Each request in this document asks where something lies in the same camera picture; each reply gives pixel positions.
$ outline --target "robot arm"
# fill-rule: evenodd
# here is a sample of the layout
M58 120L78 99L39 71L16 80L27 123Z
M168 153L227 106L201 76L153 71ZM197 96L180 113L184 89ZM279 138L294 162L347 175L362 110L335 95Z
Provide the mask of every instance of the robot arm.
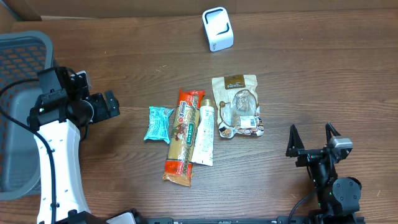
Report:
M27 121L52 151L55 221L64 223L73 214L91 215L81 185L80 128L119 115L119 103L112 91L105 93L107 101L100 93L90 95L90 82L85 72L75 73L69 68L54 67L39 72L38 77L43 94L30 110ZM37 136L35 140L39 149L42 188L37 223L48 224L52 221L52 173L44 143Z
M59 123L53 121L40 127L41 134L53 149L55 164L57 209L56 221L68 217L70 210L88 212L83 187L81 186L79 166L79 141L80 132L78 128L68 119ZM51 223L51 172L50 162L43 142L35 137L40 156L40 172L42 196L40 201L40 212L37 223Z
M331 123L326 124L322 149L305 150L296 127L290 127L286 156L297 157L296 167L307 167L320 207L309 212L307 223L357 223L354 213L359 211L362 185L353 177L339 178L335 169L335 164L346 159L352 149L351 139L340 136Z

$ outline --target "orange package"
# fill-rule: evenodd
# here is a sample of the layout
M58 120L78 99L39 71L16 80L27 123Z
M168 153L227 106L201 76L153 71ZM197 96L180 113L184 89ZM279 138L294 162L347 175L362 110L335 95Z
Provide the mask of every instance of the orange package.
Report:
M191 186L192 153L200 118L200 102L204 95L205 91L194 90L184 93L180 89L171 133L172 140L163 174L164 180Z

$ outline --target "gray basket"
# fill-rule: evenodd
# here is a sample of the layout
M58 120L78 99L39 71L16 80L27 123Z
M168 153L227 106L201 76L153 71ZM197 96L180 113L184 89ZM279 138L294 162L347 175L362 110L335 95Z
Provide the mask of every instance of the gray basket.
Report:
M53 46L39 31L0 35L0 88L50 68ZM9 89L0 98L10 116L26 124L30 109L42 93L37 82ZM0 115L0 200L40 193L40 161L33 134Z

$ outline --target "brown label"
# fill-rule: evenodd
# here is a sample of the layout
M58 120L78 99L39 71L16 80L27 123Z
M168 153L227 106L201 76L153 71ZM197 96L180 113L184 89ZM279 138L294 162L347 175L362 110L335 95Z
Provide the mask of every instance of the brown label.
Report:
M230 90L233 88L245 88L243 75L233 75L230 77L224 77L225 89Z

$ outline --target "white tube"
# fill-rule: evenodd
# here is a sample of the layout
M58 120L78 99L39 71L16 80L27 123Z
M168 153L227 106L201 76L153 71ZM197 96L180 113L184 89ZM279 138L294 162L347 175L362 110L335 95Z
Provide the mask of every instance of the white tube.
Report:
M213 165L214 141L214 103L209 99L202 100L200 107L200 124L192 155L192 162Z

